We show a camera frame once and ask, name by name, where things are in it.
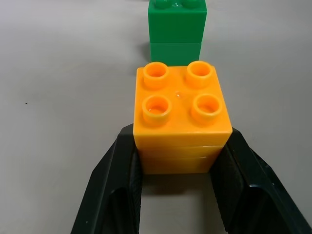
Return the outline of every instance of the stacked green bricks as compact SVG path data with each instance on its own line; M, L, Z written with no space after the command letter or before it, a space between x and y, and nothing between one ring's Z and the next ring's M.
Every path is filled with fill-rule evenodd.
M168 66L199 60L206 16L205 0L150 0L151 60Z

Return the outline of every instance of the lego stud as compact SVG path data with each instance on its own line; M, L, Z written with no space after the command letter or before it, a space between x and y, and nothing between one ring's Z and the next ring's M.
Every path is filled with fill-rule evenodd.
M186 81L193 88L204 88L209 84L213 74L213 68L209 63L203 61L191 62L187 66Z
M194 9L200 6L201 0L183 0L182 5L186 8Z
M201 94L194 98L191 115L200 124L208 124L222 109L220 100L212 94Z
M163 88L168 80L169 69L162 62L151 62L143 69L144 84L150 89Z
M146 123L161 126L168 121L172 106L164 95L153 95L143 101L142 109Z
M155 0L154 6L158 9L166 9L172 5L172 0Z

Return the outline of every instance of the green lego brick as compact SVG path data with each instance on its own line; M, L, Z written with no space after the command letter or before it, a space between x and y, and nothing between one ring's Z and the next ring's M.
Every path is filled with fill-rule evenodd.
M201 43L206 16L205 0L150 0L150 42Z
M168 66L187 66L199 60L201 43L150 43L152 62Z

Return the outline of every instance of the stacked orange bricks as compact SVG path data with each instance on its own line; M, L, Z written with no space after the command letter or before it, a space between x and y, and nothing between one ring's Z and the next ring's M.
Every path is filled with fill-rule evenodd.
M208 172L232 133L215 68L138 68L133 132L145 174Z

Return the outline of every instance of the gray surface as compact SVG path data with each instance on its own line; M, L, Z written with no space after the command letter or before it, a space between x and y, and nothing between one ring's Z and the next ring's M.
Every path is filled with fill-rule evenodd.
M0 3L0 234L67 234L91 171L133 121L148 3ZM312 224L312 1L208 7L201 59L217 68L233 126ZM200 214L223 232L209 180L182 178L147 178L141 234L203 234ZM170 183L190 188L175 193ZM155 184L164 184L161 194ZM204 214L207 204L212 212Z

